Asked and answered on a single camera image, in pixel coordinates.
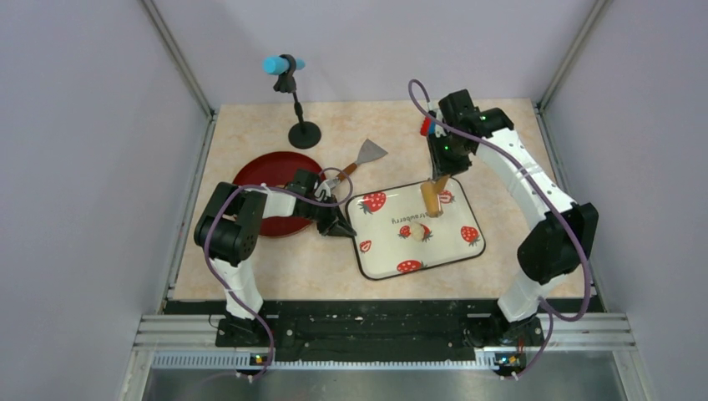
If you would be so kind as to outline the white strawberry print tray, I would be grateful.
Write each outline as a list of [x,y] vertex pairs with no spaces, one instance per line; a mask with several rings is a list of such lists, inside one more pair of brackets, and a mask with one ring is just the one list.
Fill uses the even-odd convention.
[[360,273],[380,281],[481,256],[486,243],[458,180],[438,199],[442,215],[431,217],[419,183],[351,198],[346,217]]

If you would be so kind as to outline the wooden dough roller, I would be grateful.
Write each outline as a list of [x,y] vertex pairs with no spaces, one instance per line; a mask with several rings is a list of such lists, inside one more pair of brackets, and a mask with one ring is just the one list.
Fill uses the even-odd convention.
[[437,179],[426,180],[420,185],[422,200],[427,214],[432,218],[437,218],[443,214],[442,203],[439,195],[445,191],[450,175],[443,175]]

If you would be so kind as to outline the white dough lump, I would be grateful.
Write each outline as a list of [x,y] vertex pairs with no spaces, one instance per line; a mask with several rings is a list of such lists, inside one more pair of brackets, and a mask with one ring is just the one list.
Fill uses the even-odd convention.
[[409,237],[415,241],[426,242],[429,240],[431,235],[431,230],[418,222],[413,222],[409,226],[410,235]]

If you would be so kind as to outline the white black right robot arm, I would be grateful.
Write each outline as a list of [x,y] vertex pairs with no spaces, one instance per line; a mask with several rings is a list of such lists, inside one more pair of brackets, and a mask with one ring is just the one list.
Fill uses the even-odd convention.
[[499,108],[481,110],[466,89],[427,105],[432,175],[466,171],[476,156],[501,180],[525,217],[529,234],[517,250],[520,271],[497,300],[489,322],[492,338],[511,344],[523,334],[543,299],[577,268],[584,276],[584,314],[592,297],[589,256],[599,213],[558,188],[524,146],[512,120]]

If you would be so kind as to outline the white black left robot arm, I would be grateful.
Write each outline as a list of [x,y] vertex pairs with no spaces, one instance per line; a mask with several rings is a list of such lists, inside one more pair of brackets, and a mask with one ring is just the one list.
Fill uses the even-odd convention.
[[298,217],[315,223],[322,236],[353,238],[356,232],[340,204],[324,180],[307,170],[298,170],[282,189],[226,182],[216,186],[198,220],[194,241],[224,289],[225,318],[219,329],[227,340],[253,346],[265,344],[272,336],[260,314],[264,300],[252,266],[263,221]]

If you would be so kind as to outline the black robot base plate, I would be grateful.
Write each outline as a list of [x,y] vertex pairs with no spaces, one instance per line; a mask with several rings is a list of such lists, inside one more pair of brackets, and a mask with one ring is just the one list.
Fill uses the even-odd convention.
[[506,354],[536,348],[545,335],[560,338],[565,321],[540,310],[518,327],[495,319],[491,300],[267,301],[260,310],[272,332],[263,345],[237,345],[219,323],[223,301],[169,301],[167,316],[205,315],[218,348],[264,348],[253,360],[277,363],[471,362],[486,350]]

